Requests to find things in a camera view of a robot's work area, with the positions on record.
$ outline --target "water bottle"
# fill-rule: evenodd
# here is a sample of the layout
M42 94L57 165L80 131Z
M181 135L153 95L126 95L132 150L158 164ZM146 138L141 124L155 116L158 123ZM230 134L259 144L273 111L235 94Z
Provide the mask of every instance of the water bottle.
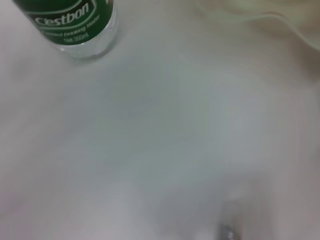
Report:
M113 0L13 0L40 33L73 58L105 53L116 36Z

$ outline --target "clear plastic bottle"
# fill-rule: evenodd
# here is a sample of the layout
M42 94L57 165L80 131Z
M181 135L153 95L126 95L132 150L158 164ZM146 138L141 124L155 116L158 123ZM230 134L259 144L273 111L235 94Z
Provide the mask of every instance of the clear plastic bottle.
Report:
M73 58L105 53L118 29L113 0L14 0L42 35Z

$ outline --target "white surface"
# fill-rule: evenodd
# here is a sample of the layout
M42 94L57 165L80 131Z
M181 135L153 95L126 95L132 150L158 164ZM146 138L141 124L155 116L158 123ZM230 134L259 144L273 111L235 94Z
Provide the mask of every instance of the white surface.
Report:
M291 45L189 2L117 5L118 44L76 63L2 3L1 240L212 239L256 172L273 238L317 239L319 88Z

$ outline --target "small metal object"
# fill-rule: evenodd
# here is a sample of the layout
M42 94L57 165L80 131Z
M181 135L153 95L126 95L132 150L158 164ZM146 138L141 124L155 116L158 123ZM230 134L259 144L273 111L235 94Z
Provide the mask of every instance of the small metal object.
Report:
M221 224L218 229L217 240L241 240L241 237L231 226Z

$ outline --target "green bottle label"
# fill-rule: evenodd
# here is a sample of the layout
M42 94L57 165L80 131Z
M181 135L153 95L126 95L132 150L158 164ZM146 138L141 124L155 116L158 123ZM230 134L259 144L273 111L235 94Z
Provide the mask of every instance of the green bottle label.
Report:
M14 1L48 40L59 45L93 39L106 27L114 8L113 0Z

